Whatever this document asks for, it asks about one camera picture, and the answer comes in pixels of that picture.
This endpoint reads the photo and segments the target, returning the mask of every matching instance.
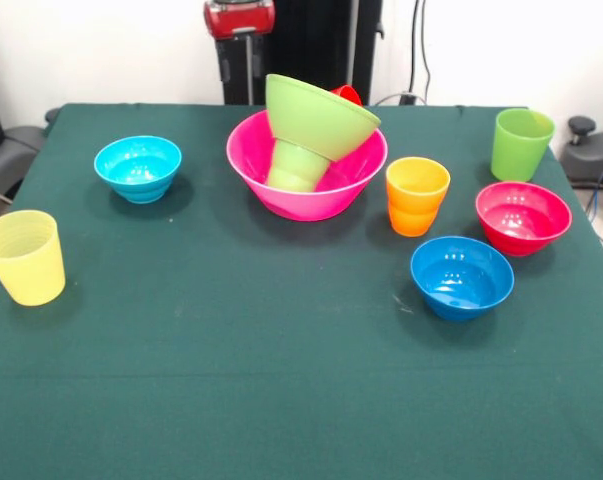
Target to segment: bowl rim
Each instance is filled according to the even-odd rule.
[[[350,185],[347,185],[347,186],[341,187],[341,188],[335,188],[335,189],[332,189],[332,190],[322,190],[321,192],[291,192],[289,190],[282,190],[280,188],[270,187],[270,186],[266,185],[265,183],[257,182],[253,178],[250,178],[248,175],[246,175],[245,173],[243,173],[241,171],[241,169],[234,164],[234,161],[232,160],[232,156],[230,155],[230,144],[232,143],[235,135],[237,135],[237,132],[239,131],[239,128],[244,123],[247,123],[248,121],[252,120],[254,117],[257,117],[259,115],[266,115],[266,119],[267,119],[267,113],[268,113],[267,110],[261,110],[259,112],[253,113],[252,115],[250,115],[247,118],[244,118],[236,127],[234,127],[234,129],[230,133],[230,136],[228,137],[228,141],[226,142],[226,146],[225,146],[226,157],[228,157],[228,162],[230,163],[230,165],[232,166],[232,168],[234,169],[234,171],[237,172],[247,183],[258,187],[259,189],[265,189],[267,191],[274,192],[274,193],[285,193],[285,194],[288,194],[288,195],[313,196],[313,197],[317,197],[317,196],[321,196],[321,195],[331,195],[331,194],[335,194],[335,193],[341,193],[341,192],[345,192],[347,190],[351,190],[351,189],[353,189],[355,187],[358,187],[360,185],[365,185],[367,182],[369,182],[370,180],[372,180],[372,178],[377,173],[379,173],[379,171],[383,168],[383,166],[385,165],[385,163],[386,163],[386,161],[388,159],[388,142],[386,141],[385,136],[383,135],[383,133],[381,132],[381,130],[379,130],[377,128],[377,129],[374,130],[374,132],[372,132],[372,135],[378,135],[379,138],[381,139],[381,144],[383,146],[383,161],[379,163],[379,165],[374,169],[374,171],[372,173],[370,173],[369,175],[366,175],[364,178],[362,178],[358,182],[352,183]]]
[[[478,244],[481,246],[481,248],[486,248],[490,253],[492,253],[497,258],[499,258],[502,262],[504,262],[505,265],[508,267],[507,268],[508,272],[510,273],[510,276],[509,276],[510,277],[510,285],[508,286],[506,293],[504,295],[500,296],[494,302],[489,303],[487,305],[481,305],[480,307],[465,307],[465,306],[449,305],[447,303],[441,302],[439,299],[432,296],[432,294],[430,294],[430,292],[428,292],[425,288],[423,288],[423,286],[421,285],[421,282],[419,281],[417,276],[414,274],[414,258],[416,257],[419,250],[421,250],[426,245],[433,243],[433,242],[437,242],[437,241],[441,241],[441,240],[450,240],[450,239],[462,240],[464,242]],[[510,264],[508,259],[505,257],[505,255],[503,255],[501,252],[499,252],[492,245],[488,245],[487,243],[477,240],[475,238],[464,237],[462,235],[444,235],[442,237],[435,237],[435,238],[431,238],[430,240],[427,240],[427,241],[423,242],[421,245],[419,245],[416,248],[416,250],[414,252],[412,252],[412,257],[410,258],[410,275],[412,276],[412,280],[414,281],[414,283],[417,285],[419,290],[421,290],[421,292],[424,295],[427,295],[429,298],[436,300],[438,303],[445,305],[446,307],[454,308],[457,310],[468,310],[468,311],[489,310],[490,308],[494,308],[497,305],[499,305],[500,303],[502,303],[503,301],[505,301],[505,299],[508,298],[510,296],[510,294],[512,293],[512,290],[514,290],[514,269],[512,268],[512,265]]]
[[[177,157],[177,163],[174,166],[174,168],[172,170],[170,170],[168,173],[166,173],[165,175],[162,175],[160,177],[157,178],[153,178],[152,180],[149,180],[147,182],[143,182],[143,183],[136,183],[135,185],[148,185],[150,183],[153,182],[158,182],[160,180],[163,180],[165,178],[170,177],[171,175],[174,175],[174,173],[176,173],[176,171],[179,169],[179,167],[181,166],[181,160],[183,159],[183,153],[181,152],[181,149],[179,148],[179,146],[174,143],[172,140],[168,140],[167,138],[164,137],[159,137],[156,135],[131,135],[128,137],[123,137],[123,138],[119,138],[118,140],[115,140],[113,142],[108,143],[105,147],[103,147],[101,150],[99,150],[99,152],[96,154],[96,156],[94,157],[94,171],[97,173],[97,175],[99,177],[101,177],[104,181],[112,184],[112,185],[121,185],[121,186],[130,186],[131,184],[126,183],[126,182],[120,182],[118,180],[112,180],[111,178],[108,178],[104,175],[101,174],[101,172],[99,172],[99,169],[97,168],[97,162],[99,160],[99,157],[101,156],[101,154],[103,154],[108,148],[113,147],[114,145],[118,144],[118,143],[122,143],[125,141],[129,141],[132,139],[153,139],[153,140],[161,140],[164,143],[167,143],[168,145],[173,146],[174,148],[176,148],[177,153],[179,154]]]
[[[499,185],[526,186],[526,187],[532,188],[533,190],[544,192],[544,193],[548,194],[549,196],[558,199],[559,204],[568,212],[568,221],[566,223],[566,226],[558,233],[553,233],[552,235],[546,235],[544,237],[534,237],[534,238],[516,237],[514,235],[508,235],[507,233],[502,232],[501,230],[497,229],[494,225],[492,225],[490,222],[488,222],[488,220],[485,218],[485,216],[479,209],[479,201],[480,201],[481,197],[483,195],[485,195],[486,192],[492,190],[493,188],[496,188]],[[490,228],[499,232],[501,235],[504,235],[508,238],[516,238],[517,240],[520,240],[522,242],[540,242],[540,241],[542,242],[542,241],[548,241],[548,240],[556,240],[557,238],[562,236],[565,232],[567,232],[570,229],[570,227],[572,226],[572,210],[570,210],[570,206],[567,204],[567,202],[565,200],[563,200],[563,198],[561,198],[559,195],[554,193],[552,190],[542,187],[541,185],[537,185],[536,183],[508,181],[508,182],[495,182],[495,183],[491,183],[490,185],[486,185],[485,187],[483,187],[481,189],[481,191],[479,193],[477,193],[477,196],[474,199],[474,209],[477,212],[477,216],[479,217],[479,220],[481,220],[482,223],[484,223],[485,225],[488,225]]]
[[[296,87],[302,90],[307,90],[309,92],[316,93],[317,95],[322,96],[326,100],[337,103],[342,107],[346,107],[349,110],[352,110],[354,113],[359,113],[363,115],[368,121],[374,123],[377,127],[381,124],[381,119],[377,117],[374,113],[372,113],[370,110],[365,108],[363,105],[357,105],[356,103],[353,103],[350,100],[346,100],[340,95],[332,93],[330,90],[325,90],[321,87],[317,87],[316,85],[312,85],[311,83],[307,83],[302,80],[297,80],[296,78],[287,77],[285,75],[280,75],[278,73],[268,73],[268,75],[266,75],[266,90],[267,82],[269,81],[286,83],[291,87]]]

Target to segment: light blue bowl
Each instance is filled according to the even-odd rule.
[[[117,140],[94,159],[94,170],[123,198],[132,203],[160,199],[181,165],[181,150],[161,137],[139,136]]]
[[[419,246],[410,262],[426,303],[445,320],[464,322],[503,302],[514,272],[491,246],[466,237],[439,237]]]

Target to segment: cyan bowl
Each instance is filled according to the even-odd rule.
[[[104,147],[94,170],[129,202],[152,203],[170,188],[181,158],[179,147],[165,138],[127,137]]]

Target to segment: magenta bowl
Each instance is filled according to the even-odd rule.
[[[490,243],[514,257],[538,252],[572,224],[563,199],[533,183],[493,183],[479,192],[475,206]]]
[[[388,145],[377,129],[359,148],[332,162],[314,192],[288,192],[265,184],[272,162],[274,137],[266,111],[241,122],[230,134],[230,165],[266,208],[298,222],[316,222],[340,214],[383,167]]]

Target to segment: cup rim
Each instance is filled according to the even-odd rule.
[[[176,151],[178,153],[177,156],[177,162],[174,165],[174,167],[172,168],[172,170],[170,170],[168,173],[166,173],[165,175],[162,175],[160,177],[157,178],[153,178],[152,180],[148,181],[148,182],[144,182],[144,183],[138,183],[135,185],[148,185],[150,183],[153,182],[158,182],[160,180],[164,180],[166,178],[169,178],[171,175],[174,175],[176,173],[176,171],[179,169],[179,167],[181,166],[181,160],[183,159],[183,153],[181,152],[181,149],[179,148],[179,146],[174,143],[172,140],[168,140],[167,138],[164,137],[158,137],[156,135],[131,135],[128,137],[123,137],[123,138],[119,138],[118,140],[115,140],[113,142],[108,143],[105,147],[103,147],[101,150],[99,150],[99,152],[96,154],[96,156],[94,157],[94,171],[97,173],[97,175],[99,177],[101,177],[101,179],[111,185],[117,185],[117,186],[130,186],[129,183],[126,182],[120,182],[118,180],[113,180],[109,177],[106,177],[105,175],[102,175],[101,172],[99,171],[99,169],[97,168],[97,162],[99,161],[99,157],[110,147],[113,147],[114,145],[118,144],[118,143],[122,143],[128,140],[132,140],[132,139],[153,139],[153,140],[161,140],[162,142],[167,143],[168,145],[173,146],[174,148],[176,148]]]
[[[50,215],[47,212],[44,212],[42,210],[33,210],[33,209],[28,209],[28,210],[15,210],[14,212],[8,212],[5,213],[3,215],[0,216],[0,223],[5,221],[6,217],[15,217],[15,216],[20,216],[20,215],[24,215],[24,214],[36,214],[40,217],[42,217],[43,219],[45,219],[46,221],[50,222],[52,224],[52,226],[54,227],[53,233],[48,237],[48,239],[45,241],[45,243],[43,243],[43,245],[41,245],[40,247],[38,247],[36,250],[33,250],[31,252],[28,253],[24,253],[23,255],[17,255],[17,256],[13,256],[13,257],[2,257],[0,256],[0,261],[2,262],[14,262],[14,261],[20,261],[23,260],[25,258],[28,258],[34,254],[36,254],[37,252],[41,251],[43,248],[47,247],[48,245],[50,245],[52,243],[52,241],[54,240],[55,237],[55,233],[57,232],[56,235],[58,235],[58,231],[59,231],[59,227],[57,225],[57,221],[54,219],[54,217],[52,215]]]
[[[363,105],[357,105],[356,103],[353,103],[350,100],[347,100],[337,94],[334,94],[329,90],[325,90],[321,87],[317,87],[316,85],[312,85],[311,83],[297,80],[296,78],[286,77],[285,75],[279,75],[277,73],[269,73],[266,76],[266,82],[270,78],[274,81],[287,83],[290,86],[297,87],[302,90],[309,90],[313,93],[321,95],[326,100],[329,100],[334,103],[338,103],[339,105],[352,110],[354,113],[359,113],[359,114],[365,116],[367,120],[374,123],[377,127],[379,125],[381,125],[381,119],[379,117],[377,117],[374,113],[369,111],[367,108],[365,108]]]
[[[438,188],[437,190],[432,190],[430,192],[415,192],[415,191],[409,190],[407,188],[399,187],[397,185],[397,183],[392,178],[390,178],[390,170],[392,169],[392,167],[394,165],[397,165],[399,163],[406,163],[408,161],[411,162],[411,161],[414,161],[414,160],[419,160],[420,162],[425,160],[426,163],[431,163],[434,166],[436,166],[437,168],[442,169],[443,172],[445,173],[445,176],[446,176],[445,184],[442,187]],[[451,181],[452,177],[450,176],[450,172],[448,171],[447,168],[445,168],[441,163],[437,162],[436,160],[432,160],[431,158],[427,158],[427,157],[401,157],[401,158],[397,158],[396,160],[393,160],[390,163],[390,165],[388,165],[388,168],[386,168],[386,170],[385,170],[385,178],[386,178],[386,181],[392,185],[392,187],[396,188],[400,192],[409,193],[410,195],[419,196],[419,197],[428,197],[428,196],[431,196],[431,195],[437,195],[439,193],[445,192],[450,187],[450,181]]]
[[[495,255],[496,258],[498,258],[500,261],[504,262],[505,265],[508,267],[507,269],[510,274],[509,275],[510,282],[509,282],[508,288],[506,288],[505,294],[500,296],[494,302],[491,302],[487,305],[481,305],[480,307],[466,307],[466,306],[448,305],[446,303],[441,302],[440,300],[437,300],[435,297],[433,297],[430,294],[430,292],[426,291],[425,288],[421,285],[421,282],[418,280],[417,276],[414,274],[414,258],[416,257],[417,252],[419,252],[419,250],[421,250],[423,247],[425,247],[429,243],[434,243],[434,242],[440,241],[440,240],[450,240],[450,239],[462,240],[462,241],[467,241],[469,243],[479,244],[482,248],[487,248],[488,252]],[[410,275],[412,276],[412,280],[414,281],[414,283],[417,285],[419,290],[421,290],[421,292],[424,295],[427,295],[429,298],[436,300],[438,303],[441,303],[442,305],[445,305],[446,307],[459,309],[459,310],[467,310],[467,311],[489,310],[491,308],[496,307],[497,305],[504,302],[505,299],[510,296],[510,294],[514,290],[514,283],[515,283],[514,269],[512,268],[512,265],[510,264],[509,260],[505,257],[505,255],[503,255],[501,252],[499,252],[492,245],[488,245],[487,243],[477,240],[475,238],[464,237],[463,235],[444,235],[442,237],[435,237],[435,238],[431,238],[430,240],[427,240],[427,241],[423,242],[421,245],[419,245],[416,248],[416,250],[412,253],[412,257],[410,258]]]
[[[530,112],[530,113],[534,113],[535,115],[539,115],[539,116],[543,117],[545,120],[547,120],[548,122],[550,122],[550,125],[552,125],[552,131],[546,135],[536,135],[533,137],[513,133],[509,129],[507,129],[503,125],[501,125],[501,119],[503,117],[505,117],[506,115],[508,115],[509,113],[513,113],[513,112]],[[544,140],[546,138],[552,138],[556,132],[556,125],[554,124],[554,121],[549,116],[547,116],[545,113],[539,112],[537,110],[531,110],[529,108],[506,108],[505,110],[501,110],[497,114],[496,124],[501,129],[503,129],[505,132],[507,132],[508,134],[515,136],[517,138],[525,139],[525,140]]]
[[[335,194],[335,193],[341,193],[341,192],[345,192],[347,190],[351,190],[352,188],[358,187],[360,185],[365,185],[367,182],[369,182],[370,180],[372,180],[372,178],[374,178],[374,176],[377,173],[379,173],[379,170],[381,170],[383,168],[383,166],[385,165],[385,163],[386,163],[386,161],[388,159],[388,142],[386,141],[385,136],[383,135],[383,133],[381,132],[381,130],[379,130],[377,128],[377,129],[374,130],[374,132],[372,132],[372,135],[378,134],[379,138],[381,139],[381,143],[382,143],[382,146],[383,146],[383,161],[379,163],[379,165],[374,169],[374,171],[372,173],[370,173],[366,177],[362,178],[358,182],[352,183],[350,185],[346,185],[345,187],[335,188],[335,189],[332,189],[332,190],[322,190],[320,192],[291,192],[289,190],[282,190],[280,188],[270,187],[269,185],[266,185],[265,183],[257,182],[253,178],[251,178],[248,175],[246,175],[243,171],[241,171],[241,169],[239,167],[237,167],[235,165],[234,160],[232,159],[232,155],[230,155],[230,145],[232,144],[235,135],[238,135],[237,132],[239,131],[239,128],[244,123],[247,123],[250,120],[253,120],[253,118],[256,117],[256,116],[258,116],[258,115],[267,115],[267,110],[261,110],[260,112],[257,112],[257,113],[254,113],[254,114],[250,115],[249,117],[243,119],[241,121],[241,123],[239,123],[236,127],[234,127],[234,129],[230,133],[230,136],[228,137],[228,141],[226,142],[225,152],[226,152],[226,156],[228,157],[228,161],[229,161],[230,165],[232,166],[232,168],[234,169],[234,171],[237,172],[241,176],[241,178],[243,178],[250,185],[254,185],[254,186],[256,186],[259,189],[265,189],[265,190],[268,190],[268,191],[271,191],[271,192],[276,192],[276,193],[285,193],[285,194],[288,194],[288,195],[314,196],[314,197],[317,197],[317,196],[320,196],[320,195],[332,195],[332,194]]]
[[[526,187],[532,188],[533,190],[538,190],[538,191],[544,192],[544,193],[550,195],[551,197],[558,199],[559,204],[561,206],[563,206],[563,208],[568,212],[568,221],[566,222],[566,226],[562,230],[560,230],[558,233],[553,233],[552,235],[546,235],[544,237],[534,237],[534,238],[513,237],[512,235],[508,235],[508,234],[502,232],[501,230],[497,230],[494,227],[494,225],[486,219],[486,217],[483,215],[483,212],[481,212],[481,209],[479,208],[479,201],[480,201],[481,197],[483,195],[485,195],[486,192],[492,190],[493,188],[496,188],[497,185],[526,186]],[[517,240],[520,240],[522,242],[529,242],[529,241],[538,242],[538,241],[556,240],[557,238],[562,236],[564,233],[566,233],[568,230],[570,230],[570,227],[572,226],[572,210],[570,209],[567,202],[565,200],[563,200],[563,198],[561,198],[559,195],[554,193],[552,190],[542,187],[541,185],[537,185],[536,183],[507,181],[507,182],[495,182],[495,183],[491,183],[490,185],[486,185],[485,187],[483,187],[481,189],[481,191],[479,193],[477,193],[477,196],[474,199],[474,209],[477,212],[477,216],[479,217],[479,220],[481,220],[481,222],[485,223],[490,228],[495,229],[497,232],[499,232],[502,235],[505,235],[508,238],[516,238]]]

